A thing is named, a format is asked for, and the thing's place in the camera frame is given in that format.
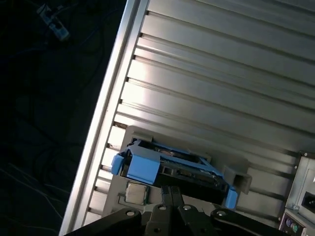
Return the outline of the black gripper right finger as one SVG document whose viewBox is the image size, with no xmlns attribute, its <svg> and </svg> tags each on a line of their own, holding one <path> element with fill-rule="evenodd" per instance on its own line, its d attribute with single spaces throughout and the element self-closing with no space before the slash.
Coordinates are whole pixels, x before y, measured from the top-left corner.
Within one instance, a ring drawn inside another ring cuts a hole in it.
<svg viewBox="0 0 315 236">
<path fill-rule="evenodd" d="M 210 215 L 184 203 L 179 187 L 172 187 L 173 205 L 190 236 L 281 236 L 282 232 L 226 208 Z"/>
</svg>

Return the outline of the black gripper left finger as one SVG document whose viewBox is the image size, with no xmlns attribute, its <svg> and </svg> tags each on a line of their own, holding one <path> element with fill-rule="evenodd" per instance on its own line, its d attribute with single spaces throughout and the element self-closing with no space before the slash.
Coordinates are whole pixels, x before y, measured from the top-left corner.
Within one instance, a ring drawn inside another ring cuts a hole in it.
<svg viewBox="0 0 315 236">
<path fill-rule="evenodd" d="M 141 213 L 123 208 L 68 233 L 69 236 L 169 236 L 173 211 L 174 186 L 161 188 L 162 203 Z"/>
</svg>

